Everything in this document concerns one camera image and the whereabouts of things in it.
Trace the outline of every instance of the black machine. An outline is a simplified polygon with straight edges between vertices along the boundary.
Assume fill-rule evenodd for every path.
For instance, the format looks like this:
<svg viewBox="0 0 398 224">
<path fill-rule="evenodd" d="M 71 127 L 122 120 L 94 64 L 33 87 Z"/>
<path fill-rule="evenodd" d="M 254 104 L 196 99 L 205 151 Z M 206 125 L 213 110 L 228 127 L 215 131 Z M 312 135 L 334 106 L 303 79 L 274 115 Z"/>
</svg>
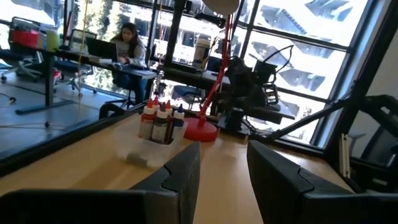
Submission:
<svg viewBox="0 0 398 224">
<path fill-rule="evenodd" d="M 200 180 L 195 142 L 128 190 L 17 190 L 0 223 L 193 223 Z"/>
<path fill-rule="evenodd" d="M 266 224 L 395 223 L 398 194 L 354 194 L 250 141 L 248 166 Z"/>
<path fill-rule="evenodd" d="M 228 91 L 216 94 L 218 112 L 223 113 L 219 126 L 231 131 L 241 131 L 242 124 L 249 126 L 245 116 L 280 123 L 279 116 L 269 111 L 279 111 L 277 93 L 277 66 L 258 60 L 254 68 L 243 60 L 232 57 L 225 75 L 231 84 Z"/>
<path fill-rule="evenodd" d="M 112 59 L 118 62 L 118 48 L 115 43 L 110 43 L 94 38 L 86 38 L 88 53 L 100 58 Z"/>
</svg>

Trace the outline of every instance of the plastic container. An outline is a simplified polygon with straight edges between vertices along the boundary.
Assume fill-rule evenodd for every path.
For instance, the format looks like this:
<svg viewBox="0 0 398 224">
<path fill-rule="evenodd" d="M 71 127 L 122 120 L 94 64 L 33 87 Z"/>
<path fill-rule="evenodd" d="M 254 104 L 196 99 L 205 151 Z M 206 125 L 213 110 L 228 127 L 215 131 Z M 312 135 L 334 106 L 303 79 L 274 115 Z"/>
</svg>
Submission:
<svg viewBox="0 0 398 224">
<path fill-rule="evenodd" d="M 198 39 L 195 44 L 195 54 L 193 55 L 192 65 L 197 69 L 203 69 L 202 64 L 205 58 L 209 56 L 210 40 Z"/>
<path fill-rule="evenodd" d="M 56 30 L 47 30 L 47 45 L 49 52 L 55 52 L 60 46 L 60 34 Z"/>
<path fill-rule="evenodd" d="M 150 168 L 160 168 L 182 148 L 188 123 L 170 144 L 157 144 L 138 137 L 140 117 L 121 124 L 113 133 L 116 154 L 128 163 Z"/>
</svg>

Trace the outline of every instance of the black plastic part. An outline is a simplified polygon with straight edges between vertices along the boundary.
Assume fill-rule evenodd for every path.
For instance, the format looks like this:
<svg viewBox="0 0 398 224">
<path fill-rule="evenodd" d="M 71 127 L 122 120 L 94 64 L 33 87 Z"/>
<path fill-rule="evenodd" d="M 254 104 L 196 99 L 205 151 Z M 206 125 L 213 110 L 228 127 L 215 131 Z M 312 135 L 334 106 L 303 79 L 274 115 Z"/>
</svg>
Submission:
<svg viewBox="0 0 398 224">
<path fill-rule="evenodd" d="M 395 223 L 398 195 L 354 194 L 257 141 L 248 167 L 264 223 Z"/>
<path fill-rule="evenodd" d="M 0 223 L 193 223 L 200 180 L 195 142 L 129 190 L 26 189 L 0 198 Z"/>
</svg>

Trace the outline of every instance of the long dark hair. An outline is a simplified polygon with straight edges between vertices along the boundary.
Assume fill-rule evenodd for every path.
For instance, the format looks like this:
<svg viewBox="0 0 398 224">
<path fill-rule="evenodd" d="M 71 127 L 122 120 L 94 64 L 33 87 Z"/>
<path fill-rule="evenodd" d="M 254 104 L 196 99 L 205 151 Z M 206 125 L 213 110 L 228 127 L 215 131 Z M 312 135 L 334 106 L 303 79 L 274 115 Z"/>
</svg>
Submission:
<svg viewBox="0 0 398 224">
<path fill-rule="evenodd" d="M 135 24 L 133 24 L 132 22 L 127 22 L 125 24 L 123 24 L 122 28 L 120 29 L 120 32 L 118 35 L 116 35 L 115 37 L 113 37 L 111 40 L 120 40 L 123 41 L 123 29 L 129 29 L 129 31 L 131 31 L 131 33 L 133 34 L 133 37 L 131 38 L 130 42 L 129 42 L 129 57 L 133 57 L 134 56 L 134 49 L 136 49 L 136 47 L 138 45 L 140 45 L 141 41 L 139 39 L 138 36 L 138 31 L 137 31 L 137 27 Z"/>
</svg>

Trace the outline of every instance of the black cable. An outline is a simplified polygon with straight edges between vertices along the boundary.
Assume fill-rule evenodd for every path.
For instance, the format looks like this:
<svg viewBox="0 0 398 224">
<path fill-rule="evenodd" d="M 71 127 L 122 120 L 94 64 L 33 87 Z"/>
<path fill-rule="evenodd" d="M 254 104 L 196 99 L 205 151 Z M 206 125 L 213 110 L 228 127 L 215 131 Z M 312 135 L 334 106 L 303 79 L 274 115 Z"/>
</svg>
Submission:
<svg viewBox="0 0 398 224">
<path fill-rule="evenodd" d="M 282 49 L 280 49 L 280 50 L 277 50 L 277 51 L 275 51 L 274 53 L 272 53 L 270 56 L 268 56 L 266 59 L 264 59 L 262 62 L 265 63 L 265 62 L 267 62 L 269 59 L 271 59 L 273 56 L 275 56 L 277 53 L 281 53 L 281 51 L 283 51 L 283 50 L 290 49 L 290 50 L 289 50 L 289 52 L 290 52 L 289 59 L 287 59 L 286 63 L 285 63 L 280 69 L 278 69 L 278 71 L 276 71 L 276 73 L 278 73 L 278 72 L 281 71 L 284 67 L 286 67 L 286 65 L 289 64 L 290 59 L 292 59 L 293 47 L 294 47 L 294 45 L 289 45 L 289 46 L 284 47 L 284 48 L 282 48 Z"/>
</svg>

